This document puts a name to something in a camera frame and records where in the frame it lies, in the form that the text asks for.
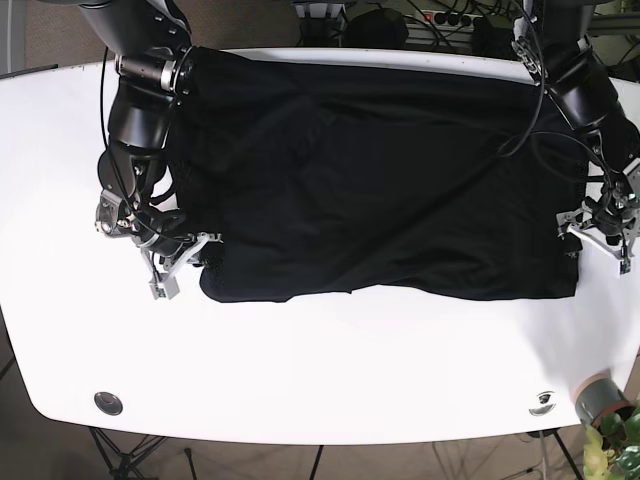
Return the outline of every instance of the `round hole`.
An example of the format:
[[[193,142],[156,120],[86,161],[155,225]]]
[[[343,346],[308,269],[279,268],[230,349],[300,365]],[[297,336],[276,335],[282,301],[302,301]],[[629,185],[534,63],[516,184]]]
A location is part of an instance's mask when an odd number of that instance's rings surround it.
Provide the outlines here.
[[[122,402],[118,397],[109,392],[98,392],[93,397],[96,406],[107,415],[120,415],[122,413]]]

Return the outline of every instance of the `black fabric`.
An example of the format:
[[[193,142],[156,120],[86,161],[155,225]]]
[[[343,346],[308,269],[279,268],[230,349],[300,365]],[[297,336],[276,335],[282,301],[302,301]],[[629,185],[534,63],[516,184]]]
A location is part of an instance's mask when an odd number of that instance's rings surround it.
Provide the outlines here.
[[[212,299],[376,284],[473,300],[574,294],[575,244],[557,237],[556,213],[577,208],[584,185],[529,146],[495,155],[528,123],[534,87],[196,55],[197,92],[167,154],[190,228],[223,235],[203,251]],[[568,132],[548,102],[540,124]],[[583,177],[584,152],[553,141],[547,161],[561,155]]]

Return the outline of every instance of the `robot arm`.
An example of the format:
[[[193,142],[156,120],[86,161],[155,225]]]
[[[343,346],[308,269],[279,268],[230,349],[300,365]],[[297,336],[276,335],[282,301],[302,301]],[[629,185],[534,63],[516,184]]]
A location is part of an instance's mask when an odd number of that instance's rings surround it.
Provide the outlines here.
[[[222,243],[220,234],[180,236],[184,216],[179,210],[160,211],[152,198],[166,172],[163,148],[172,114],[180,98],[189,94],[194,66],[189,24],[172,0],[41,1],[79,6],[116,53],[120,80],[109,142],[98,162],[103,192],[96,225],[108,237],[131,237],[152,271],[154,296],[171,298],[178,292],[175,269],[197,261],[206,242]],[[598,201],[587,198],[579,210],[558,215],[559,233],[597,243],[586,231],[600,230],[607,244],[598,245],[615,256],[626,273],[640,227],[640,135],[586,41],[593,4],[602,0],[542,0],[542,12],[533,11],[532,1],[524,0],[525,10],[542,39],[542,52],[530,48],[526,28],[518,32],[517,25],[516,52],[534,80],[545,75],[547,94],[590,149],[594,163],[604,168],[607,180]],[[153,253],[164,259],[166,273],[156,269]]]
[[[545,0],[539,9],[544,11],[536,12],[534,4],[530,13],[538,17],[534,26],[542,42],[547,94],[605,174],[598,201],[587,197],[577,211],[558,215],[559,233],[573,233],[595,244],[619,261],[624,274],[631,268],[631,248],[640,227],[640,134],[626,118],[607,71],[596,61],[586,38],[596,3],[605,2]],[[538,52],[527,46],[526,40],[516,44],[516,52],[535,80],[542,71],[536,62]],[[606,242],[587,233],[592,229],[599,230]]]
[[[103,191],[96,227],[110,238],[132,238],[152,272],[154,296],[172,298],[179,291],[176,269],[192,261],[207,241],[221,241],[219,235],[180,232],[182,212],[157,208],[166,195],[152,198],[167,175],[163,149],[173,113],[189,94],[193,62],[187,19],[172,0],[42,1],[79,6],[116,54],[120,79],[109,139],[98,161]],[[153,262],[156,253],[164,273]]]

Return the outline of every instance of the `wire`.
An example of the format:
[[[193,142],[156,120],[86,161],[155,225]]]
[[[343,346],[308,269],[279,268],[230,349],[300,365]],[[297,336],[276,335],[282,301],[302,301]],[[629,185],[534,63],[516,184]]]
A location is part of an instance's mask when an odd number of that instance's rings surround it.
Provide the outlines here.
[[[296,47],[299,47],[300,45],[302,45],[303,41],[304,41],[304,33],[302,33],[302,27],[300,27],[300,38],[298,38],[298,43],[296,43]]]
[[[418,13],[420,14],[420,16],[421,16],[421,17],[423,17],[423,18],[424,18],[424,21],[423,21],[423,22],[427,22],[427,23],[431,26],[431,28],[433,28],[434,35],[440,35],[440,38],[441,38],[442,40],[444,40],[444,43],[446,43],[446,44],[447,44],[447,46],[448,46],[452,51],[454,51],[454,52],[455,52],[455,51],[456,51],[456,49],[455,49],[455,48],[453,48],[453,45],[451,45],[451,42],[449,42],[449,40],[447,40],[447,39],[446,39],[446,37],[445,37],[444,35],[442,35],[442,32],[438,29],[438,27],[436,27],[436,25],[435,25],[435,24],[434,24],[434,23],[433,23],[429,18],[427,18],[427,17],[422,13],[422,10],[421,10],[421,9],[420,9],[420,8],[419,8],[415,3],[413,3],[413,0],[406,0],[406,1],[407,1],[407,3],[408,3],[409,5],[411,5],[411,6],[416,10],[416,12],[418,12]]]
[[[610,176],[610,170],[606,165],[603,165],[603,163],[600,161],[600,158],[593,153],[593,150],[591,150],[589,148],[588,145],[586,145],[584,142],[582,142],[581,140],[577,139],[576,137],[572,137],[571,135],[568,135],[566,133],[562,133],[562,132],[553,132],[553,131],[546,131],[546,130],[537,130],[535,132],[531,132],[531,136],[535,136],[535,135],[555,135],[556,137],[562,137],[562,138],[566,138],[567,140],[572,141],[573,143],[576,143],[578,145],[580,145],[582,148],[584,148],[587,153],[589,154],[589,159],[598,167],[602,168],[602,170],[604,171],[605,177],[607,179],[607,181],[611,181],[611,176]]]
[[[629,54],[630,54],[631,52],[633,52],[633,50],[634,50],[638,45],[640,45],[640,42],[638,42],[638,43],[635,43],[635,44],[631,45],[631,47],[629,47],[629,50],[627,50],[627,52],[622,56],[622,58],[620,59],[620,61],[619,61],[618,63],[616,63],[614,66],[615,66],[615,67],[618,67],[618,66],[622,65],[622,62],[624,62],[624,61],[626,60],[626,58],[629,56]]]
[[[429,26],[427,23],[423,22],[422,20],[419,20],[419,19],[417,19],[415,17],[412,17],[411,15],[403,15],[403,17],[404,18],[408,18],[410,20],[413,20],[414,22],[419,23],[424,28],[426,28],[431,33],[433,33],[433,43],[430,46],[433,47],[434,51],[438,49],[438,47],[440,46],[440,37],[438,36],[436,31],[433,28],[431,28],[431,26]]]
[[[536,123],[538,122],[538,117],[540,116],[540,111],[542,110],[542,102],[544,100],[544,91],[545,91],[545,76],[546,76],[546,69],[545,69],[545,66],[544,66],[544,59],[542,57],[542,45],[540,44],[540,39],[538,38],[538,34],[536,33],[535,27],[533,26],[533,22],[531,21],[531,17],[529,17],[529,14],[524,11],[524,8],[522,8],[520,5],[518,5],[516,0],[509,0],[509,1],[516,7],[516,9],[520,12],[520,14],[522,14],[523,18],[527,22],[527,26],[529,27],[529,30],[531,31],[531,36],[533,37],[533,41],[536,44],[536,50],[538,51],[537,52],[538,53],[538,62],[540,63],[540,88],[539,88],[539,93],[538,93],[538,102],[536,103],[536,108],[535,108],[535,110],[533,112],[533,116],[531,117],[531,120],[529,122],[529,126],[526,128],[526,130],[520,136],[520,140],[518,140],[518,143],[516,143],[516,145],[511,150],[507,151],[506,153],[500,153],[500,150],[505,148],[506,145],[510,142],[510,140],[509,140],[506,143],[504,143],[500,147],[500,149],[498,150],[500,156],[503,157],[503,158],[511,157],[516,152],[518,152],[518,150],[520,150],[522,148],[522,146],[526,143],[527,139],[529,138],[529,135],[531,135],[531,132],[533,132],[533,129],[535,128]]]
[[[456,33],[458,33],[460,30],[462,30],[463,28],[466,28],[466,25],[460,25],[458,28],[456,28],[455,30],[449,32],[448,35],[445,35],[444,38],[449,38],[451,35],[455,35]]]
[[[137,215],[137,211],[133,208],[133,206],[129,202],[129,199],[127,198],[127,193],[126,193],[126,190],[124,188],[124,180],[122,179],[122,174],[120,173],[120,168],[118,167],[115,159],[113,158],[113,154],[109,150],[109,142],[107,141],[107,130],[106,130],[105,125],[104,125],[104,77],[105,77],[105,72],[107,70],[107,56],[108,55],[109,55],[109,47],[106,47],[104,49],[104,56],[102,57],[102,74],[100,76],[100,130],[102,132],[102,142],[104,143],[104,148],[105,148],[105,151],[106,151],[105,153],[107,154],[107,157],[109,158],[109,162],[111,163],[111,168],[113,170],[113,173],[116,176],[116,181],[118,182],[118,187],[120,188],[120,192],[122,193],[122,199],[124,200],[125,205],[131,211],[131,214],[133,215],[133,217],[138,221],[138,223],[140,225],[142,225],[144,228],[146,228],[147,230],[149,230],[154,235],[157,235],[160,238],[164,238],[165,240],[169,240],[169,241],[172,241],[172,242],[174,242],[174,241],[177,241],[177,242],[193,242],[193,238],[189,238],[189,239],[185,240],[184,238],[181,238],[181,237],[168,237],[167,235],[163,235],[162,233],[157,231],[155,228],[150,227],[149,225],[147,225],[145,222],[143,222],[140,219],[140,217]]]
[[[557,177],[560,177],[568,182],[571,183],[584,183],[586,182],[597,182],[597,183],[602,183],[605,181],[605,177],[602,175],[593,175],[593,176],[588,176],[585,178],[576,178],[576,177],[572,177],[571,175],[556,169],[554,166],[552,166],[552,164],[548,163],[546,160],[544,160],[540,149],[539,149],[539,145],[536,141],[533,141],[531,144],[531,151],[533,153],[533,157],[538,161],[538,163],[540,163],[540,165],[542,165],[542,167],[544,167],[547,171],[551,172],[552,174],[556,175]]]
[[[318,465],[320,465],[320,458],[322,458],[322,451],[324,450],[324,445],[320,445],[318,447],[318,453],[316,453],[316,459],[313,462],[313,468],[311,469],[311,475],[309,476],[309,480],[313,480],[316,478],[316,472],[318,471]]]

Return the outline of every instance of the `potted plant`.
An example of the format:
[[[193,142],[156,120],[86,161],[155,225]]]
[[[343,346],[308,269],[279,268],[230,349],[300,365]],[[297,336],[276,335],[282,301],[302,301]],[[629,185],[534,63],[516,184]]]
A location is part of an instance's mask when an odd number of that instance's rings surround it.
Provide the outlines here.
[[[585,480],[640,479],[640,407],[606,374],[585,382],[574,396],[585,425]]]

